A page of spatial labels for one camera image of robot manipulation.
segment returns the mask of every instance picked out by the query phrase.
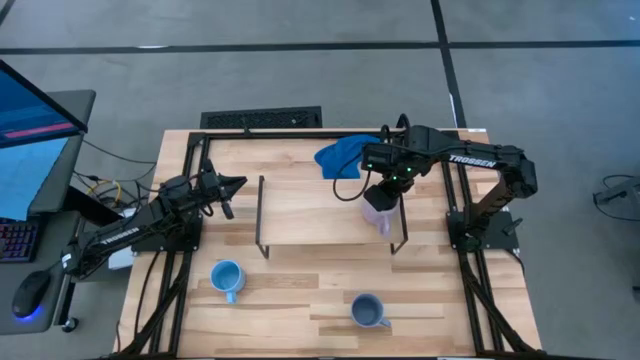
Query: blue towel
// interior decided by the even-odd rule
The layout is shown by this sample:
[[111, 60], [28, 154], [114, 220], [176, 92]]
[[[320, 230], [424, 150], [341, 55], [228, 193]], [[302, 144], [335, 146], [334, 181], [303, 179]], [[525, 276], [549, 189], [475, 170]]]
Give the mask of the blue towel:
[[345, 163], [362, 152], [364, 144], [379, 141], [378, 138], [369, 135], [347, 136], [318, 151], [313, 158], [322, 167], [322, 176], [325, 179], [359, 179], [358, 162], [361, 159], [347, 165], [339, 175], [338, 171]]
[[26, 220], [67, 139], [0, 149], [0, 217]]

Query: computer monitor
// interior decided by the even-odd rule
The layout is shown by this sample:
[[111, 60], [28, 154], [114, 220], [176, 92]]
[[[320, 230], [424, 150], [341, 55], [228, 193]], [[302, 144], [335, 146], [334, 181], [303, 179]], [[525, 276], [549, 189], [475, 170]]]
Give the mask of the computer monitor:
[[0, 148], [82, 132], [86, 124], [0, 60]]

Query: wooden tabletop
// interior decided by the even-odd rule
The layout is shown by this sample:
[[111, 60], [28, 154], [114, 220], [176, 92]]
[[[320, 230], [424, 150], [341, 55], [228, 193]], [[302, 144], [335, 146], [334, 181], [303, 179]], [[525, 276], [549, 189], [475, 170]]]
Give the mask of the wooden tabletop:
[[[462, 139], [488, 142], [483, 130], [462, 129], [459, 133]], [[154, 188], [181, 173], [188, 135], [187, 130], [165, 132]], [[269, 260], [262, 257], [254, 244], [259, 176], [269, 181], [321, 180], [313, 155], [333, 142], [211, 142], [209, 157], [216, 170], [227, 176], [246, 176], [248, 182], [231, 203], [234, 220], [225, 220], [219, 206], [214, 207], [212, 218], [205, 218], [201, 246], [191, 266], [179, 357], [474, 355], [458, 261], [444, 221], [448, 205], [439, 166], [416, 178], [416, 185], [405, 195], [409, 242], [395, 256], [388, 244], [372, 243], [279, 245], [271, 247]], [[455, 167], [451, 170], [460, 196]], [[490, 170], [468, 167], [467, 172], [474, 201], [497, 180]], [[333, 194], [328, 190], [326, 197]], [[298, 226], [302, 221], [305, 219], [295, 219]], [[520, 265], [504, 251], [488, 250], [485, 255], [498, 308], [525, 341], [539, 348]], [[120, 318], [123, 345], [133, 336], [140, 291], [152, 257], [140, 255], [133, 264]], [[247, 273], [246, 287], [238, 293], [236, 305], [227, 305], [224, 295], [209, 282], [211, 268], [221, 259], [237, 261]], [[174, 273], [180, 261], [178, 256]], [[161, 254], [147, 286], [141, 326], [157, 304], [163, 264]], [[352, 322], [349, 306], [361, 292], [382, 299], [391, 328], [362, 329]], [[478, 308], [485, 347], [490, 349], [488, 321], [482, 306]], [[168, 348], [173, 309], [167, 314], [161, 350]]]

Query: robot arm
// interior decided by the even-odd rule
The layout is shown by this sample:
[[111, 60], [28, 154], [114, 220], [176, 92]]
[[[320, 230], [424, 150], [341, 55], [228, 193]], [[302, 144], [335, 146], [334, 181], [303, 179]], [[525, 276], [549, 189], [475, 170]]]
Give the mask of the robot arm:
[[371, 186], [364, 198], [378, 211], [396, 206], [418, 175], [425, 176], [437, 162], [453, 162], [497, 170], [498, 184], [478, 203], [464, 209], [467, 237], [482, 238], [489, 219], [514, 198], [536, 193], [535, 166], [515, 146], [461, 141], [426, 126], [411, 126], [386, 143], [366, 144], [362, 150], [363, 170], [382, 174], [382, 181]]
[[[196, 184], [192, 186], [190, 180], [194, 178]], [[200, 211], [213, 215], [210, 205], [213, 202], [220, 202], [225, 217], [233, 219], [228, 201], [246, 182], [246, 177], [216, 174], [213, 164], [207, 160], [203, 171], [192, 178], [177, 176], [163, 183], [158, 196], [133, 216], [80, 234], [78, 241], [62, 253], [63, 270], [83, 278], [114, 252], [152, 236], [163, 236], [168, 244], [182, 241]]]

